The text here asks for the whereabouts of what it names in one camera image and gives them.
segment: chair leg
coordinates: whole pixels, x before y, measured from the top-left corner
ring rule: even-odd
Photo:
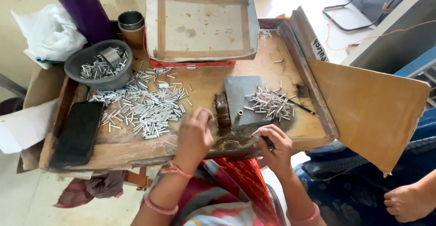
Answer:
[[[375,23],[377,23],[377,22],[378,22],[378,21],[383,17],[383,15],[384,15],[384,13],[382,13],[382,14],[380,15],[380,17],[377,18],[377,19],[376,19],[373,23],[371,23],[370,25],[365,25],[365,26],[362,26],[362,27],[359,27],[359,28],[352,28],[352,29],[344,28],[344,27],[340,26],[339,23],[337,23],[334,19],[332,19],[332,18],[330,17],[330,15],[327,13],[326,10],[333,9],[333,8],[338,9],[338,8],[345,7],[346,5],[350,4],[352,1],[353,1],[353,0],[350,0],[348,3],[343,4],[343,5],[336,5],[336,6],[328,6],[328,7],[324,7],[324,9],[323,9],[323,14],[324,14],[324,15],[325,15],[329,20],[331,20],[331,22],[332,22],[334,25],[336,25],[337,28],[339,28],[340,30],[342,30],[342,31],[344,31],[344,32],[351,32],[351,31],[356,31],[356,30],[360,30],[360,29],[364,29],[364,28],[371,27],[372,25],[374,25]]]

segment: woman's right hand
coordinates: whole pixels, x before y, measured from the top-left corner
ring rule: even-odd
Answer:
[[[268,137],[275,149],[270,151],[262,136]],[[274,124],[263,126],[253,133],[253,137],[256,140],[255,147],[260,148],[266,164],[279,180],[294,174],[291,166],[292,140],[280,128]]]

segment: white paper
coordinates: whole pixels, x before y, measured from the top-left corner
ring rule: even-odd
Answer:
[[[43,140],[50,128],[57,99],[0,116],[0,150],[17,153]]]

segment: tiled floor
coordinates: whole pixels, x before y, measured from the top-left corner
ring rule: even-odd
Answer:
[[[255,0],[259,17],[275,17],[290,12],[301,5],[311,22],[331,62],[340,63],[347,55],[345,51],[327,49],[327,19],[322,15],[324,6],[335,4],[338,0]],[[356,27],[368,22],[360,12],[350,6],[337,12],[335,18],[345,27]],[[370,30],[357,33],[343,33],[332,26],[330,43],[333,47],[343,47],[355,42]],[[139,207],[142,192],[136,188],[124,186],[124,195],[119,199],[95,199],[89,204],[74,209],[52,207],[58,196],[71,179],[59,179],[57,175],[39,170],[15,174],[18,154],[0,154],[0,225],[128,225]],[[292,165],[307,160],[304,153],[292,157]],[[282,207],[286,209],[281,186],[270,169],[262,171],[266,183],[270,184],[280,197]]]

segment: wooden work table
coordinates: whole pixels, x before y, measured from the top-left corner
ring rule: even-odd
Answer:
[[[146,55],[143,50],[134,50],[134,53],[138,60],[133,61],[133,69],[138,70],[141,61],[146,58]],[[274,61],[282,59],[284,59],[284,62],[274,63]],[[141,69],[145,69],[145,67],[150,67],[148,61],[144,62]],[[287,93],[288,96],[296,94],[295,84],[302,81],[282,38],[275,30],[260,33],[259,48],[254,60],[237,61],[234,67],[174,68],[169,73],[176,72],[178,72],[178,74],[174,75],[176,78],[171,78],[170,83],[183,83],[183,87],[187,89],[189,89],[188,84],[192,87],[192,91],[189,91],[189,100],[193,106],[189,106],[186,99],[179,101],[187,111],[184,115],[189,114],[198,106],[208,108],[216,114],[213,104],[214,95],[223,92],[223,79],[225,76],[259,75],[262,77],[263,83],[267,84],[270,89],[280,88],[280,81],[282,81],[281,94]],[[161,75],[158,79],[165,80],[165,76]],[[66,79],[64,82],[64,93],[61,93],[61,98],[62,94],[68,94],[65,91],[74,90],[74,84],[67,86],[68,82],[72,82],[72,80]],[[147,86],[149,91],[155,90],[152,82],[148,83]],[[76,97],[74,99],[76,100],[74,101],[80,99],[80,95],[84,93],[80,88],[79,84],[75,91]],[[309,98],[293,98],[293,100],[308,109],[317,111]],[[112,104],[109,108],[117,109],[118,106],[117,104]],[[141,135],[134,135],[131,125],[126,126],[124,123],[120,123],[118,126],[122,127],[122,129],[112,129],[111,133],[109,133],[108,125],[102,126],[98,130],[90,162],[85,166],[69,167],[68,170],[129,169],[131,167],[165,163],[176,154],[178,128],[181,121],[170,121],[169,123],[170,132],[159,138],[148,140],[144,140]],[[311,115],[298,107],[295,108],[295,117],[291,118],[291,121],[282,119],[280,124],[273,123],[286,131],[286,134],[294,140],[294,147],[300,150],[321,146],[332,139],[331,135],[326,134],[326,125],[322,124],[322,120],[319,117]],[[223,137],[217,134],[216,125],[213,126],[212,133],[216,143],[210,151],[210,158],[246,157],[248,155],[256,156],[259,154],[259,151],[254,150],[253,147],[244,147],[245,141],[249,137],[239,139],[240,142],[225,142],[224,140],[228,139],[223,139]],[[57,142],[56,135],[58,134],[52,135],[52,133],[49,133],[47,135],[46,143],[41,153],[40,168],[50,170],[48,161],[52,154],[52,147]]]

